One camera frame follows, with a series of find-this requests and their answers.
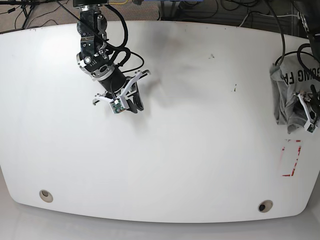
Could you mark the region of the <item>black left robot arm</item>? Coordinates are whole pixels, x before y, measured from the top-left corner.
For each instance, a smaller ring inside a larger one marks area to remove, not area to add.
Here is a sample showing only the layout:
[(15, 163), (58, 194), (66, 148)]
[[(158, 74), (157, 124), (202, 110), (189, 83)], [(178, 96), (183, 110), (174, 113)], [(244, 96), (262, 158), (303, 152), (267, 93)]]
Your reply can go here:
[[(296, 52), (297, 60), (303, 70), (308, 73), (312, 79), (319, 81), (320, 75), (313, 72), (313, 70), (303, 63), (301, 53), (303, 49), (310, 48), (312, 57), (317, 62), (320, 61), (320, 2), (318, 0), (298, 0), (297, 6), (299, 18), (301, 19), (309, 40), (309, 43), (304, 43), (298, 47)], [(303, 127), (306, 131), (312, 133), (319, 126), (320, 93), (313, 84), (310, 86), (310, 90), (311, 93), (301, 91), (296, 92), (294, 95), (299, 99), (306, 116), (306, 122)]]

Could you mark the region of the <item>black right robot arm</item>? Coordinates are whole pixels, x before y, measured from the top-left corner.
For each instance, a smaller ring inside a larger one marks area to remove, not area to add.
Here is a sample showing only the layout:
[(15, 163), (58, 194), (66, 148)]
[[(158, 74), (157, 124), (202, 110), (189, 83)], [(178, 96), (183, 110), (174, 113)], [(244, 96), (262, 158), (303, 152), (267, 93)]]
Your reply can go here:
[[(73, 7), (80, 10), (77, 31), (80, 35), (79, 68), (104, 88), (96, 94), (92, 103), (107, 102), (114, 114), (130, 111), (136, 114), (144, 110), (138, 88), (138, 80), (148, 76), (149, 70), (133, 68), (133, 76), (126, 76), (120, 68), (136, 53), (126, 47), (129, 31), (124, 17), (107, 0), (74, 0)], [(116, 14), (123, 27), (124, 37), (120, 45), (110, 44), (107, 38), (107, 19), (100, 8), (107, 7)]]

